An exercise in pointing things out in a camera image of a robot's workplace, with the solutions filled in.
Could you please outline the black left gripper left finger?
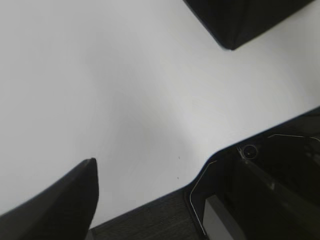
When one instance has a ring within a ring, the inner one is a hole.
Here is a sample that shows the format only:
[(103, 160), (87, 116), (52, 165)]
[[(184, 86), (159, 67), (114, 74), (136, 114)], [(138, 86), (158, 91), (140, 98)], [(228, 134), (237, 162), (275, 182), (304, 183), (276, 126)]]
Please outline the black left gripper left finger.
[(99, 200), (95, 158), (0, 217), (2, 240), (84, 240)]

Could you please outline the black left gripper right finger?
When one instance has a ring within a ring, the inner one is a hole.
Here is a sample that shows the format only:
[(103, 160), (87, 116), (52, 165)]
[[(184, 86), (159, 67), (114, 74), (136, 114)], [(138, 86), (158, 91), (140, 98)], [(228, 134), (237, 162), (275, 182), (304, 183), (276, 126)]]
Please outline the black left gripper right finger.
[(319, 108), (214, 153), (188, 210), (203, 240), (319, 239)]

